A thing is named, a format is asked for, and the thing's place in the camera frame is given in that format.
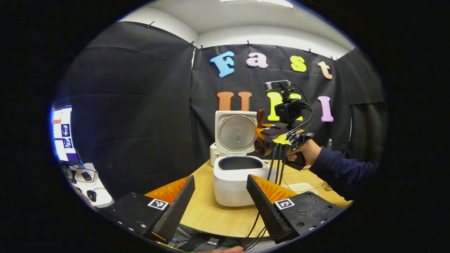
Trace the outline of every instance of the blue letter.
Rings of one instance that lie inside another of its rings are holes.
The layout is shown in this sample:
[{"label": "blue letter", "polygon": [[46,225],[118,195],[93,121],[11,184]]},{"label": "blue letter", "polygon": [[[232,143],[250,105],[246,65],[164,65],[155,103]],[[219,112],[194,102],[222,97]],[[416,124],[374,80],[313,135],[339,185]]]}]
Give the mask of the blue letter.
[{"label": "blue letter", "polygon": [[234,66],[234,61],[230,56],[234,56],[234,53],[228,51],[209,60],[210,62],[215,63],[216,67],[219,69],[219,77],[224,77],[234,72],[234,68],[228,67],[228,65]]}]

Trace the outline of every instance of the computer monitor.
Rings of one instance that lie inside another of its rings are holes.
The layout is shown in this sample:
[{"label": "computer monitor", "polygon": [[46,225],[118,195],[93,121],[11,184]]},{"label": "computer monitor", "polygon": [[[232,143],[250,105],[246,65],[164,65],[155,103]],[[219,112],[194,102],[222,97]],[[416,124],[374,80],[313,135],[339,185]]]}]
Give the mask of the computer monitor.
[{"label": "computer monitor", "polygon": [[72,105],[53,107],[53,144],[56,157],[67,165],[81,165],[78,153],[73,145],[71,128]]}]

